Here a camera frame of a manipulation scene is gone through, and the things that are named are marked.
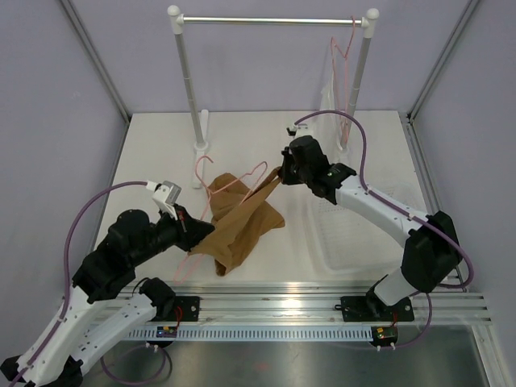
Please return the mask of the brown tank top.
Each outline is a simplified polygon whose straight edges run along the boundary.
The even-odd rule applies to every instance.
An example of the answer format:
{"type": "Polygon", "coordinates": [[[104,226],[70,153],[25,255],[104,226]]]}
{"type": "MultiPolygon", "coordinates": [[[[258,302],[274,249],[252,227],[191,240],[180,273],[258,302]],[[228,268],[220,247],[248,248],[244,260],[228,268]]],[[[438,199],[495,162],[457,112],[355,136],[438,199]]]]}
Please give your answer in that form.
{"type": "Polygon", "coordinates": [[[283,216],[267,199],[281,183],[275,168],[254,189],[230,173],[216,177],[209,185],[214,231],[189,253],[214,258],[215,272],[224,277],[251,254],[262,235],[285,226],[283,216]]]}

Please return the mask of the aluminium rail base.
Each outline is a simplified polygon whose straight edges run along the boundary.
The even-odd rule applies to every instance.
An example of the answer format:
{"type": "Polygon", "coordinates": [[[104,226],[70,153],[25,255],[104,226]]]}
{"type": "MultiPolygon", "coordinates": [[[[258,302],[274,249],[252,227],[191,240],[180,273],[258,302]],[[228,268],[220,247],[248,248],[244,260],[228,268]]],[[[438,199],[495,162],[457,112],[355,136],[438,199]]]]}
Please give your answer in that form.
{"type": "MultiPolygon", "coordinates": [[[[251,284],[167,283],[181,296],[200,298],[200,325],[337,325],[342,313],[335,309],[342,296],[365,294],[369,283],[270,282],[251,284]]],[[[491,313],[481,293],[438,290],[431,294],[436,326],[464,324],[487,326],[491,313]]]]}

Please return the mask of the white tank top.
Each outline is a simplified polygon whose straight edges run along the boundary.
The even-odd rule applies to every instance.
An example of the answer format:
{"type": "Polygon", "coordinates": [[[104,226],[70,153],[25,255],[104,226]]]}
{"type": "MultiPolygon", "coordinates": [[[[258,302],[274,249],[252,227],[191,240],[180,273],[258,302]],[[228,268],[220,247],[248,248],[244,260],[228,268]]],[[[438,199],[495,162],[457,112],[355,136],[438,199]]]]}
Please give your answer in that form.
{"type": "MultiPolygon", "coordinates": [[[[334,76],[330,75],[329,80],[321,91],[320,110],[336,110],[334,95],[334,76]]],[[[318,125],[323,129],[324,134],[337,134],[340,128],[340,116],[338,114],[322,114],[317,118],[318,125]]]]}

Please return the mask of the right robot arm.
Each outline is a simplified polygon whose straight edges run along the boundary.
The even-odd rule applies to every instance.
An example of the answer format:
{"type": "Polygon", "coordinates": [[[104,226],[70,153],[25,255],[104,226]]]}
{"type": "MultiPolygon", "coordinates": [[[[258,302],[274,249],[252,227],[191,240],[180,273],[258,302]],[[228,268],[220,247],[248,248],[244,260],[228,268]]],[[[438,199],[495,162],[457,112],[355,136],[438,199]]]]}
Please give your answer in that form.
{"type": "Polygon", "coordinates": [[[330,163],[310,135],[294,139],[281,154],[282,184],[306,185],[316,197],[379,227],[403,249],[400,267],[377,281],[351,310],[360,321],[390,320],[397,304],[417,293],[431,293],[464,260],[446,213],[418,212],[371,189],[354,169],[330,163]]]}

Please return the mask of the clear plastic tray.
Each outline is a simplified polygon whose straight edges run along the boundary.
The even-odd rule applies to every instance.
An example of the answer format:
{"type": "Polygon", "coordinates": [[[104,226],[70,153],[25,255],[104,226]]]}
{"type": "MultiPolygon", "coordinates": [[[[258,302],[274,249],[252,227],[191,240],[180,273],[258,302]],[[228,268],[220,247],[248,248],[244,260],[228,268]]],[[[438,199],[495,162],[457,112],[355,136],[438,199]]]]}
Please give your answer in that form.
{"type": "Polygon", "coordinates": [[[402,262],[403,248],[359,214],[312,196],[306,199],[305,236],[316,269],[343,276],[387,272],[402,262]]]}

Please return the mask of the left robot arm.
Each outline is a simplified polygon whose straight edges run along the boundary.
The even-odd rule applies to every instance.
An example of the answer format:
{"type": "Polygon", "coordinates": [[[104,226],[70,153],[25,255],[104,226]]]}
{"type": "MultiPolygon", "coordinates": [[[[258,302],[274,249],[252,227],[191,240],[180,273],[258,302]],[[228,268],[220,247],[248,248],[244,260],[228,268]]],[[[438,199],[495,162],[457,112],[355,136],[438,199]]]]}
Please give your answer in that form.
{"type": "Polygon", "coordinates": [[[151,223],[142,210],[126,210],[72,278],[70,299],[36,343],[21,356],[3,361],[11,383],[26,386],[79,386],[84,375],[133,328],[152,319],[164,321],[174,311],[174,291],[161,279],[146,281],[139,294],[116,314],[91,329],[90,324],[135,279],[135,269],[171,247],[191,251],[214,225],[189,216],[162,214],[151,223]]]}

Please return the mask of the white clothes rack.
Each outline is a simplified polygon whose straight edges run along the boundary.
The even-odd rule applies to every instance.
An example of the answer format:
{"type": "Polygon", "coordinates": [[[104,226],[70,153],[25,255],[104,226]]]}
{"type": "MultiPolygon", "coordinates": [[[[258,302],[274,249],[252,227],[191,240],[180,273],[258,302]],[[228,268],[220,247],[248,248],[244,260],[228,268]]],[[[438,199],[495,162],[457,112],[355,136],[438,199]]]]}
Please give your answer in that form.
{"type": "Polygon", "coordinates": [[[166,1],[165,111],[310,110],[330,69],[330,36],[370,40],[380,16],[356,1],[166,1]]]}

